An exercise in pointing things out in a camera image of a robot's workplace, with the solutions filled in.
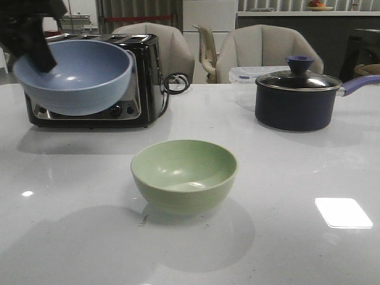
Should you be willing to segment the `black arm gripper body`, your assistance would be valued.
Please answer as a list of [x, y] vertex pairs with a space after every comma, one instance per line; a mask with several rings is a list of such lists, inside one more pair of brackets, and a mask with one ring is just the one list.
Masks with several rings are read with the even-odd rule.
[[1, 46], [18, 58], [25, 55], [27, 19], [50, 17], [58, 21], [66, 13], [63, 1], [1, 1]]

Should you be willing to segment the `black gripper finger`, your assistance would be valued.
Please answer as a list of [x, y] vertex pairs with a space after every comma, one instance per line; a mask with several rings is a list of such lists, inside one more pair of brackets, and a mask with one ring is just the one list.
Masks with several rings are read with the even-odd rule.
[[26, 54], [41, 72], [50, 72], [56, 61], [49, 49], [43, 32], [43, 18], [28, 18], [25, 31]]

